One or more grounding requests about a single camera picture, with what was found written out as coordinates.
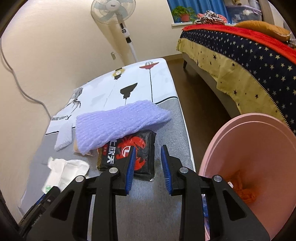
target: white tissue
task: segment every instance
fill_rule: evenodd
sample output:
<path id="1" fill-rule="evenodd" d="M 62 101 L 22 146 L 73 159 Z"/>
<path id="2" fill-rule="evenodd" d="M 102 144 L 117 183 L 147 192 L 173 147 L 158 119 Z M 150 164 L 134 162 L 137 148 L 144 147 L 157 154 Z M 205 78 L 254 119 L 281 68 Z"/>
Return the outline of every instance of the white tissue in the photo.
<path id="1" fill-rule="evenodd" d="M 42 188 L 46 194 L 53 186 L 63 191 L 73 179 L 79 175 L 84 176 L 89 170 L 89 164 L 82 160 L 48 159 L 47 166 L 50 174 Z"/>
<path id="2" fill-rule="evenodd" d="M 72 141 L 73 141 L 72 127 L 73 127 L 73 123 L 70 120 L 68 120 L 66 123 L 64 123 L 61 126 L 59 133 L 57 134 L 56 144 L 54 146 L 54 149 L 56 151 L 66 147 L 72 143 Z"/>

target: striped clothing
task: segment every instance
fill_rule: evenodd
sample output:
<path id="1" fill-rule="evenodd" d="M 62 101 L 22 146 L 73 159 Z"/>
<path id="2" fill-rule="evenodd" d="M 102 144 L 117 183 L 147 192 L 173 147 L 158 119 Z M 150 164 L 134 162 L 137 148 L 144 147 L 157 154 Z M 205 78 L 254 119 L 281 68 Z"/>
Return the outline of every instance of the striped clothing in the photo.
<path id="1" fill-rule="evenodd" d="M 207 10 L 206 13 L 200 19 L 197 19 L 194 23 L 195 24 L 201 24 L 201 23 L 225 24 L 227 23 L 227 19 L 222 15 L 217 15 L 215 12 L 211 10 Z"/>

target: gray fabric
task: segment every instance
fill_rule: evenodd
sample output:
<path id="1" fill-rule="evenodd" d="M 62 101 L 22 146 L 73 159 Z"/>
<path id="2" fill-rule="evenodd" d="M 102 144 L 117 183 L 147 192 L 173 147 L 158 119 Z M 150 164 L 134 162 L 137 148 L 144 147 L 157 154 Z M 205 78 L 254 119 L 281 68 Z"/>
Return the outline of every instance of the gray fabric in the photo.
<path id="1" fill-rule="evenodd" d="M 178 240 L 181 220 L 181 197 L 171 197 L 163 177 L 160 148 L 166 144 L 171 156 L 180 158 L 183 166 L 193 169 L 190 159 L 188 136 L 179 100 L 169 99 L 158 105 L 170 110 L 172 119 L 165 124 L 150 126 L 155 131 L 155 177 L 151 182 L 133 180 L 130 194 L 116 196 L 118 238 L 120 241 Z M 73 154 L 73 144 L 56 152 L 57 134 L 46 135 L 30 167 L 30 176 L 21 210 L 26 212 L 43 194 L 41 188 L 49 174 L 47 160 L 54 158 L 82 159 L 90 164 L 87 177 L 100 174 L 96 168 L 97 156 Z"/>

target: potted plant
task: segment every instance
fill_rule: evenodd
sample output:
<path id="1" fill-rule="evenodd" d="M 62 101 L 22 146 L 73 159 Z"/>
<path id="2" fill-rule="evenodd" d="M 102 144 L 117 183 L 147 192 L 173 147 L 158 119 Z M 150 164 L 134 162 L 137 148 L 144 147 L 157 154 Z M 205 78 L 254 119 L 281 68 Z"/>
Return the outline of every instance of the potted plant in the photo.
<path id="1" fill-rule="evenodd" d="M 192 7 L 177 6 L 173 9 L 172 16 L 175 21 L 180 18 L 181 22 L 190 22 L 195 19 L 196 14 Z"/>

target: plant pot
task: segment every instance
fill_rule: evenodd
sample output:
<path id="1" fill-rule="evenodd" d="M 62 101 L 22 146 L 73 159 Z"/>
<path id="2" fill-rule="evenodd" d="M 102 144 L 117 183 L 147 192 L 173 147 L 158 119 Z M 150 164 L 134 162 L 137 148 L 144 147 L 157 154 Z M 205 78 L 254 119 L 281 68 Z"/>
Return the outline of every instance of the plant pot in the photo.
<path id="1" fill-rule="evenodd" d="M 181 16 L 180 16 L 180 18 L 181 18 L 181 22 L 189 22 L 189 20 L 190 20 L 190 18 L 189 18 L 189 14 L 182 14 Z"/>

